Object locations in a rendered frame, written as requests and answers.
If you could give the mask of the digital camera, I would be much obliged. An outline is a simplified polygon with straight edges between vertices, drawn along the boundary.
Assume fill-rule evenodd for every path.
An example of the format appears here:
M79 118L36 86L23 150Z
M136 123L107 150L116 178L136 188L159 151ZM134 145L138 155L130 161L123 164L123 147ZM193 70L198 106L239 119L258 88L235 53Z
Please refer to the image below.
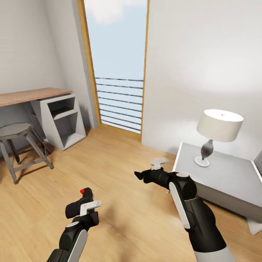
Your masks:
M80 193L83 194L83 197L80 198L80 200L66 206L65 215L67 219L74 218L77 215L80 215L81 204L93 202L93 193L89 187L82 189ZM90 209L88 210L88 212L95 212L95 209Z

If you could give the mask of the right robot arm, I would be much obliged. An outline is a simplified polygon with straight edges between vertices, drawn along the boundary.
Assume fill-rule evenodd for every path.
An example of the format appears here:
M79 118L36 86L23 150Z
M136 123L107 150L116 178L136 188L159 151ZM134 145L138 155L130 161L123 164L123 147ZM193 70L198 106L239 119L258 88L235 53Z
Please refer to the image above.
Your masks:
M195 199L194 180L188 174L164 171L163 163L167 163L165 157L154 159L154 167L134 174L146 184L154 182L171 192L197 262L236 262L216 227L214 213L201 198Z

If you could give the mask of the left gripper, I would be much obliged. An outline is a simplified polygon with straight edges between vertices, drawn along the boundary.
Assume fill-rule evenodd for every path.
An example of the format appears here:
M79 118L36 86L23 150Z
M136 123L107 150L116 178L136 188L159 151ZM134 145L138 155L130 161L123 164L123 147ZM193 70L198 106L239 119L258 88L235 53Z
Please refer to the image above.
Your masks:
M73 221L77 221L77 220L80 220L80 219L85 219L87 220L88 224L89 224L89 229L93 226L97 226L99 224L99 216L98 216L98 212L92 212L92 213L89 213L87 215L84 215L84 216L78 216L78 217L75 217L73 219Z

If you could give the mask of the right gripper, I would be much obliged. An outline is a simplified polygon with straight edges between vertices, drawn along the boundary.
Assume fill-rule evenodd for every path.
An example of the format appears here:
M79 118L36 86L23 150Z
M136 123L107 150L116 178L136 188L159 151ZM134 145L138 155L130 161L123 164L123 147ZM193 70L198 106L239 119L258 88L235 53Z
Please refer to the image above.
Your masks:
M162 186L160 184L160 176L162 175L162 173L164 172L163 167L161 167L161 169L159 170L145 170L142 172L137 172L135 171L134 174L140 179L140 180L144 180L144 183L148 184L151 182L154 182L160 186Z

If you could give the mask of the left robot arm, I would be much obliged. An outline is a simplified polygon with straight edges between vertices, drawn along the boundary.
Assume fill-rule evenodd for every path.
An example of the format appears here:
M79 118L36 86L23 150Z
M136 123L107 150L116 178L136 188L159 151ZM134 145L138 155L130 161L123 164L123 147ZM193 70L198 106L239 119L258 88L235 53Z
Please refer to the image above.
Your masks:
M98 212L88 210L101 206L100 201L81 204L80 216L65 227L59 241L59 248L54 250L47 262L79 262L80 255L87 241L88 230L99 224Z

